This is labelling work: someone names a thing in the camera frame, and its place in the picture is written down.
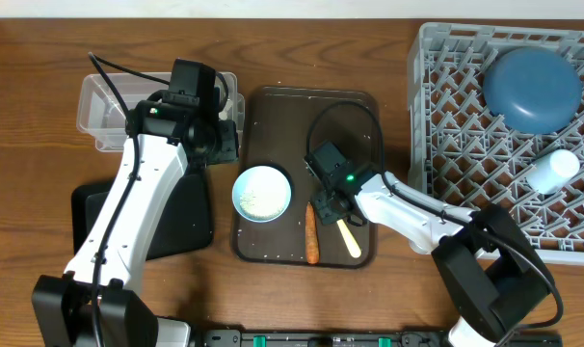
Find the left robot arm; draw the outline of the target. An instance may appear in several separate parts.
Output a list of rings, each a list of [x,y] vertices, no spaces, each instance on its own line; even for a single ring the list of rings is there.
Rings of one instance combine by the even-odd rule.
[[[163,89],[134,108],[89,56],[119,102],[127,138],[117,176],[87,239],[60,277],[42,275],[31,302],[47,346],[187,346],[191,327],[155,315],[139,296],[147,253],[163,214],[188,180],[239,157],[234,120],[221,112],[225,78],[178,59]]]

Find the black rail at table edge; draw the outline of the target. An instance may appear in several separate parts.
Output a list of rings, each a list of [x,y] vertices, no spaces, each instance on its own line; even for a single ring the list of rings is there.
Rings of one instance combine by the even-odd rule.
[[[465,323],[449,332],[345,333],[195,331],[183,321],[158,319],[156,347],[476,347],[491,343]]]

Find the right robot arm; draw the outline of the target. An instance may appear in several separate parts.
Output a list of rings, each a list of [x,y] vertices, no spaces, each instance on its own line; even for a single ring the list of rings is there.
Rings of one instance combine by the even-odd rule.
[[[305,163],[321,184],[311,203],[323,225],[382,225],[432,257],[460,314],[450,345],[504,346],[539,303],[559,295],[505,208],[474,211],[436,200],[371,163],[356,165],[331,142],[309,148]]]

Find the light blue cup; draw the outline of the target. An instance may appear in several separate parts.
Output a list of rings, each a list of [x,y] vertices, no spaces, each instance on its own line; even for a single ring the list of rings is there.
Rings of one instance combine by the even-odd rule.
[[[556,149],[532,164],[526,177],[536,192],[551,195],[562,189],[580,170],[577,156],[566,149]]]

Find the dark brown serving tray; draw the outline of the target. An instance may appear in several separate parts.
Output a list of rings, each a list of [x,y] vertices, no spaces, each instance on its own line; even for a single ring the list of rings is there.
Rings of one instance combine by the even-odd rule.
[[[380,146],[370,109],[379,114],[368,93],[264,87],[250,101],[243,134],[240,169],[270,166],[291,184],[291,202],[272,222],[254,223],[236,215],[231,247],[243,260],[305,266],[305,209],[320,188],[304,157],[309,147],[334,142],[356,163],[379,159]]]

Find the orange carrot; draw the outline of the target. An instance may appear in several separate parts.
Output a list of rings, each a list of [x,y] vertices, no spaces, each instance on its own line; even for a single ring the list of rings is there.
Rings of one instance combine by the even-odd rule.
[[[310,202],[305,209],[305,256],[309,264],[317,264],[319,262],[320,253],[316,218],[313,206]]]

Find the black bin lid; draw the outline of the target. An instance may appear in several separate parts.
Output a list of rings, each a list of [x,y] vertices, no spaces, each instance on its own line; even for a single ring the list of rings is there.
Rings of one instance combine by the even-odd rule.
[[[112,188],[114,180],[77,187],[71,194],[73,250],[78,252]],[[167,200],[153,235],[148,260],[203,249],[213,240],[213,218],[205,171],[184,174]]]

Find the large blue bowl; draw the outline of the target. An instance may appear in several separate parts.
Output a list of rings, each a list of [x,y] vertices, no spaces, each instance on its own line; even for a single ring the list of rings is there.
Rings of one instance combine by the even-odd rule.
[[[491,113],[501,116],[507,127],[543,135],[571,123],[582,86],[575,68],[557,53],[523,47],[491,65],[483,94]]]

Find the clear plastic bin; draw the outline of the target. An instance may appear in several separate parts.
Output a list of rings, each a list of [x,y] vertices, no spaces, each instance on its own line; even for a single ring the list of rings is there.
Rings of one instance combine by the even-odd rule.
[[[239,93],[237,77],[223,72],[228,95],[226,107],[219,114],[221,120],[234,120],[238,139],[241,141],[245,125],[245,99]],[[111,73],[109,78],[117,87],[129,109],[151,94],[168,86],[128,73]],[[125,115],[119,102],[99,74],[88,75],[82,84],[77,112],[77,129],[94,137],[95,147],[102,152],[123,152],[127,138]]]

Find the small bowl with rice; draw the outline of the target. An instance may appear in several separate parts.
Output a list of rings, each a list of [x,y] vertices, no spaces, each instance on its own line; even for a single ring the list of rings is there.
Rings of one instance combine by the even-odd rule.
[[[290,204],[291,184],[278,169],[254,166],[244,170],[232,187],[232,203],[245,220],[268,223],[281,216]]]

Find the pale yellow spoon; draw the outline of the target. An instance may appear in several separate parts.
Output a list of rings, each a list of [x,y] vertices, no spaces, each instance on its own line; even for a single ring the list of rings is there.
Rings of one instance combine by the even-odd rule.
[[[352,258],[360,258],[362,255],[361,248],[354,237],[353,233],[349,230],[346,223],[343,220],[338,220],[336,222],[337,227],[340,231],[344,244],[348,250],[349,255]]]

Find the grey dishwasher rack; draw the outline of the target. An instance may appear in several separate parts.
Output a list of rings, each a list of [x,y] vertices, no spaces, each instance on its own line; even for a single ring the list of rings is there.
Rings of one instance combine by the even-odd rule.
[[[487,70],[507,52],[554,51],[578,75],[582,99],[564,129],[533,135],[506,126],[487,107]],[[543,261],[584,266],[584,31],[428,22],[408,57],[412,188],[472,209],[506,207]],[[556,149],[575,154],[579,172],[543,195],[526,181]]]

